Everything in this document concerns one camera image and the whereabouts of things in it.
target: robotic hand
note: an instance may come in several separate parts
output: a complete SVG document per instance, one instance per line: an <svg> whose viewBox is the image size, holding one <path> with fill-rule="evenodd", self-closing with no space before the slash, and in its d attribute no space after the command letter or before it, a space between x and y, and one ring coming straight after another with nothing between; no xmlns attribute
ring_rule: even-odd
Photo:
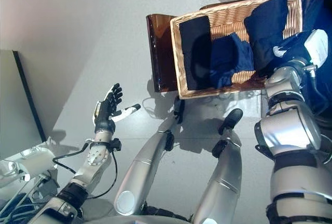
<svg viewBox="0 0 332 224"><path fill-rule="evenodd" d="M139 104L136 104L117 111L117 105L121 102L121 91L122 88L117 83L108 91L103 101L97 102L93 115L95 137L94 139L88 139L88 142L85 143L84 147L87 147L90 143L90 150L84 165L75 173L61 192L53 197L29 223L71 222L78 215L78 211L86 199L96 198L88 198L88 195L93 192L103 172L110 165L110 153L116 165L114 151L121 150L120 140L117 138L112 140L115 122L124 119L141 108Z"/></svg>
<svg viewBox="0 0 332 224"><path fill-rule="evenodd" d="M319 156L320 130L302 93L313 69L293 59L266 81L269 111L255 134L256 149L274 160L270 223L332 223L332 174Z"/></svg>

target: blue fabric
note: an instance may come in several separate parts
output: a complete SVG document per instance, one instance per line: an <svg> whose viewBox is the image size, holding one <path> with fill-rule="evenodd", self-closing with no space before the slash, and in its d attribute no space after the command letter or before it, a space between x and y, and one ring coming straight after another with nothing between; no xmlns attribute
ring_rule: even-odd
<svg viewBox="0 0 332 224"><path fill-rule="evenodd" d="M255 70L261 76L273 73L280 64L272 49L283 40L287 15L287 0L269 0L244 19L253 49Z"/></svg>
<svg viewBox="0 0 332 224"><path fill-rule="evenodd" d="M232 76L240 71L253 71L253 52L250 44L236 33L212 42L210 81L215 88L232 85Z"/></svg>

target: cable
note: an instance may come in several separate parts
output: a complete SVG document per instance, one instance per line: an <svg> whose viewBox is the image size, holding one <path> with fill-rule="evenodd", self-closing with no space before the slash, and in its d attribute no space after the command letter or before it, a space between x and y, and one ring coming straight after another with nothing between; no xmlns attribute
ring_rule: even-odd
<svg viewBox="0 0 332 224"><path fill-rule="evenodd" d="M114 160L114 165L115 165L115 178L114 178L114 181L112 183L112 185L109 187L109 189L107 189L104 193L100 194L100 195L97 195L96 197L89 197L87 198L88 199L97 199L99 197L102 197L103 195L106 195L114 186L115 182L116 182L116 179L118 177L118 163L115 159L115 156L114 156L114 152L112 151L112 156L113 156L113 160Z"/></svg>
<svg viewBox="0 0 332 224"><path fill-rule="evenodd" d="M24 215L29 215L29 214L30 214L30 215L31 215L31 214L35 215L37 212L38 212L38 210L35 209L35 210L27 211L27 212L24 212L24 213L16 214L16 215L12 216L12 219L10 219L10 221L13 221L13 219L15 219L15 218L17 218L17 217L22 217L22 216L24 216Z"/></svg>
<svg viewBox="0 0 332 224"><path fill-rule="evenodd" d="M38 206L38 205L43 205L43 204L46 204L46 203L47 203L47 202L29 203L29 204L24 204L24 205L17 206L17 207L15 207L15 208L11 211L11 213L10 213L9 215L7 215L7 216L4 217L4 218L1 218L0 221L5 221L5 222L7 222L7 221L11 221L11 220L13 219L13 214L14 214L14 212L15 212L16 210L22 208L22 207Z"/></svg>
<svg viewBox="0 0 332 224"><path fill-rule="evenodd" d="M63 155L63 156L59 156L59 157L55 157L55 158L52 159L52 161L53 161L53 163L56 163L57 165L59 165L59 166L65 168L65 169L69 170L73 174L76 174L76 171L74 171L72 168L70 168L70 167L68 167L68 166L66 166L66 165L58 162L57 160L58 159L62 159L62 158L67 158L67 157L75 156L77 154L80 154L83 151L85 151L85 149L88 147L88 145L89 145L89 143L86 142L86 143L84 143L83 148L80 151L77 151L77 152L74 152L74 153L70 153L70 154L67 154L67 155Z"/></svg>
<svg viewBox="0 0 332 224"><path fill-rule="evenodd" d="M312 85L312 89L315 91L315 93L316 93L316 94L317 94L317 95L323 100L323 102L324 102L324 105L323 105L323 107L322 107L320 110L318 110L318 111L315 110L315 115L320 115L323 111L326 110L326 108L328 108L329 103L328 103L327 98L326 98L324 95L322 95L320 91L318 91L318 89L317 89L317 83L316 83L316 78L315 78L315 77L311 77L311 85Z"/></svg>

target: folded cloth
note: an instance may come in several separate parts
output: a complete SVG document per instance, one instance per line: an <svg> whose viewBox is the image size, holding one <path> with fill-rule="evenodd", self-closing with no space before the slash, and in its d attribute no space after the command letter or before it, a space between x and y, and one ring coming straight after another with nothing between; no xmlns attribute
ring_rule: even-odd
<svg viewBox="0 0 332 224"><path fill-rule="evenodd" d="M210 22L207 16L194 18L179 25L188 90L211 87Z"/></svg>
<svg viewBox="0 0 332 224"><path fill-rule="evenodd" d="M253 48L254 66L259 75L269 75L278 61L272 48L283 40L288 15L287 0L269 0L244 19L244 25Z"/></svg>
<svg viewBox="0 0 332 224"><path fill-rule="evenodd" d="M252 49L236 33L213 40L210 80L215 88L232 85L234 73L253 70Z"/></svg>

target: robot forearm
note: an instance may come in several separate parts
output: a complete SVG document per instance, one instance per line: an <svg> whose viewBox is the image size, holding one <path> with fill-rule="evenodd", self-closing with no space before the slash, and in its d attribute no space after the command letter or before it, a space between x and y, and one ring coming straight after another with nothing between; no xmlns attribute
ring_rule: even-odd
<svg viewBox="0 0 332 224"><path fill-rule="evenodd" d="M274 160L270 223L332 223L332 174L317 157L321 135L301 80L296 67L279 68L266 82L267 116L255 126L257 150Z"/></svg>

